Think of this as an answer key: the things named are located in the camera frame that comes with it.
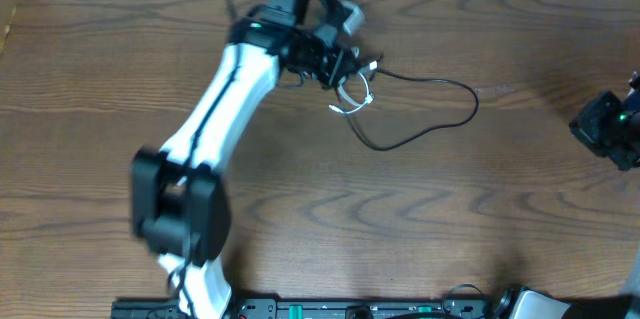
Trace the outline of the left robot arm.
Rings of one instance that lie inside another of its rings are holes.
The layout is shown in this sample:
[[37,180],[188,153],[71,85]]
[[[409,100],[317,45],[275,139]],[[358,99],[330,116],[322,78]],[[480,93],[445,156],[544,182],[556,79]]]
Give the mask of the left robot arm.
[[189,117],[159,150],[131,163],[131,225],[168,273],[188,318],[223,317],[232,296],[220,254],[231,229],[222,174],[260,102],[283,72],[336,88],[356,73],[358,52],[341,43],[364,21],[347,0],[267,0],[239,15],[220,65]]

